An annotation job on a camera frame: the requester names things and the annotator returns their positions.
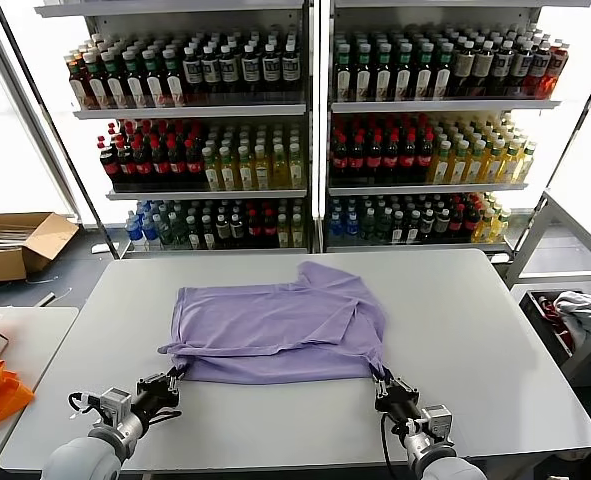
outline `purple t-shirt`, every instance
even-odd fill
[[[294,283],[182,288],[160,353],[189,380],[271,384],[382,371],[384,314],[360,277],[313,262]]]

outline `bottle label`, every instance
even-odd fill
[[[366,70],[357,74],[357,90],[355,91],[355,101],[365,102],[368,98],[368,84],[371,80],[371,72]]]
[[[397,165],[397,157],[384,157],[382,158],[382,164],[386,167],[386,168],[395,168],[395,165]]]
[[[235,83],[239,81],[239,72],[237,71],[237,61],[234,58],[221,59],[219,68],[222,71],[222,80],[226,83]]]
[[[428,167],[431,164],[431,160],[432,159],[430,156],[417,156],[417,165],[419,165],[420,167]]]
[[[155,171],[160,174],[166,174],[171,171],[171,165],[168,162],[154,163]]]
[[[284,70],[284,80],[287,82],[297,82],[300,77],[299,58],[282,58],[282,69]]]
[[[397,244],[402,240],[402,230],[397,228],[393,230],[393,238],[391,240],[392,243]]]
[[[224,179],[224,188],[227,191],[235,190],[235,180],[233,179],[232,168],[222,168],[222,178]]]
[[[461,53],[458,54],[457,63],[455,63],[455,71],[453,72],[453,75],[455,75],[456,77],[468,77],[471,74],[474,60],[475,55],[464,55]]]
[[[291,184],[293,188],[302,186],[302,167],[299,165],[291,165]]]
[[[395,82],[395,101],[399,102],[406,98],[408,92],[408,81],[411,78],[409,70],[400,70],[397,74],[397,81]]]
[[[437,168],[435,169],[435,179],[433,180],[433,185],[440,185],[444,183],[444,175],[446,175],[447,168],[447,162],[439,162],[437,164]]]
[[[513,77],[525,77],[528,69],[531,68],[531,63],[533,63],[533,55],[516,54],[511,66],[511,75]]]
[[[279,240],[279,247],[280,248],[287,248],[288,247],[288,232],[279,232],[277,234],[277,238]]]
[[[366,166],[369,168],[377,168],[382,164],[382,157],[367,157]]]
[[[211,187],[211,191],[217,192],[219,190],[219,180],[217,179],[217,171],[214,169],[206,170],[206,180]]]
[[[488,166],[488,172],[486,172],[486,183],[494,183],[495,177],[497,176],[497,170],[499,170],[499,166],[502,162],[495,161],[491,162]]]
[[[456,162],[453,167],[453,174],[451,175],[451,185],[462,183],[462,173],[464,173],[464,167],[466,162]]]
[[[479,168],[481,166],[481,162],[471,162],[471,165],[468,167],[468,172],[466,173],[466,178],[464,179],[464,182],[475,183],[475,181],[477,180],[477,175],[479,174]]]
[[[182,82],[179,77],[168,77],[168,88],[171,91],[173,97],[173,103],[177,107],[184,105],[184,92],[182,92]]]
[[[259,190],[268,190],[268,169],[266,167],[256,167],[257,188]]]
[[[126,104],[126,97],[124,96],[124,90],[122,90],[122,84],[119,83],[119,80],[117,80],[116,78],[109,78],[108,88],[111,89],[111,93],[113,94],[113,100],[115,100],[115,105],[117,105],[117,108],[128,107],[128,105]]]
[[[153,96],[153,102],[156,107],[164,106],[164,94],[162,93],[162,86],[159,83],[159,79],[155,77],[148,77],[146,79],[148,87],[151,89],[151,95]]]
[[[382,70],[377,74],[377,87],[375,90],[375,101],[385,102],[388,98],[388,83],[391,79],[391,72]]]
[[[415,239],[417,238],[418,230],[416,228],[411,228],[408,231],[408,236],[406,237],[406,244],[409,245],[411,243],[415,243]]]
[[[362,168],[364,166],[364,159],[351,157],[348,159],[348,166],[350,168]]]
[[[259,82],[259,58],[242,58],[242,74],[246,82]]]
[[[219,83],[222,80],[218,60],[202,60],[202,72],[206,83]]]
[[[279,82],[282,78],[279,58],[262,58],[264,67],[264,80],[267,82]]]
[[[153,171],[153,166],[150,162],[138,163],[137,164],[137,173],[140,175],[148,175]]]
[[[447,68],[437,72],[437,77],[435,79],[435,89],[433,90],[433,100],[441,100],[444,98],[450,76],[451,72]]]
[[[146,99],[144,97],[144,92],[142,91],[142,85],[139,83],[139,79],[129,78],[128,86],[131,89],[133,101],[135,102],[137,108],[146,108]]]
[[[304,245],[304,234],[302,232],[293,232],[293,247],[302,248]]]
[[[420,70],[417,74],[417,87],[415,88],[415,100],[420,100],[428,93],[428,82],[431,79],[430,70]]]
[[[199,85],[204,81],[204,75],[202,74],[202,64],[199,60],[194,62],[185,61],[182,64],[184,66],[184,76],[186,81],[191,85]]]
[[[337,74],[337,101],[348,102],[349,85],[351,74],[349,72],[339,72]]]
[[[242,177],[242,188],[244,190],[252,190],[253,189],[253,180],[251,177],[250,167],[240,167],[239,174]]]
[[[82,82],[79,80],[70,80],[71,88],[73,89],[73,93],[75,94],[75,98],[77,98],[77,102],[79,106],[82,108],[86,108],[88,106],[87,99],[86,99],[86,92],[84,91],[84,86]]]
[[[549,53],[546,53],[546,55],[536,53],[533,55],[533,64],[531,65],[531,69],[529,70],[528,74],[531,77],[543,77],[550,61],[551,55]]]
[[[106,90],[104,90],[104,84],[102,81],[98,80],[97,78],[91,78],[89,83],[93,93],[95,94],[95,98],[97,99],[99,107],[102,109],[109,108],[108,95],[106,95]]]
[[[495,60],[491,66],[491,75],[493,77],[505,77],[511,69],[511,63],[515,55],[495,54]]]
[[[559,77],[566,66],[566,60],[568,60],[568,55],[553,53],[551,61],[548,64],[548,70],[546,70],[546,75],[549,77]]]
[[[401,155],[399,157],[399,165],[403,168],[410,168],[415,163],[415,157],[412,155]]]
[[[194,233],[191,233],[188,236],[188,239],[191,242],[191,246],[193,247],[193,250],[199,250],[199,235],[195,235]]]
[[[173,173],[184,173],[186,171],[185,162],[171,163],[171,172]]]
[[[206,241],[206,246],[209,250],[213,250],[215,248],[215,235],[212,233],[205,233],[204,240]]]

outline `yellow bottle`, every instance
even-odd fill
[[[271,169],[264,153],[264,145],[255,145],[255,177],[257,178],[258,190],[271,188]]]
[[[462,174],[466,169],[466,159],[468,151],[468,142],[461,140],[457,144],[457,149],[453,159],[449,159],[448,168],[446,169],[446,183],[449,185],[458,185],[462,183]]]
[[[511,183],[513,181],[513,175],[517,171],[519,165],[519,144],[512,142],[506,154],[503,156],[502,166],[497,173],[497,183]]]
[[[497,140],[493,144],[490,156],[482,165],[480,174],[477,177],[477,183],[495,183],[497,172],[502,165],[502,152],[504,150],[504,140]]]
[[[482,168],[482,161],[484,160],[484,147],[486,143],[484,140],[478,140],[473,145],[473,153],[467,162],[464,173],[462,173],[462,183],[475,183],[479,170]]]
[[[433,185],[440,185],[444,183],[444,176],[446,175],[446,169],[448,168],[448,154],[451,149],[451,142],[448,140],[442,141],[439,146],[437,158],[435,162],[435,173],[431,178]]]
[[[291,188],[291,178],[288,169],[288,161],[284,153],[284,145],[273,145],[273,188]]]

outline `cable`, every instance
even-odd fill
[[[379,429],[382,434],[382,450],[384,450],[384,459],[386,460],[386,468],[393,480],[397,480],[397,476],[393,471],[393,465],[391,465],[391,459],[388,456],[388,446],[386,445],[386,414],[382,415],[382,420],[379,423]]]

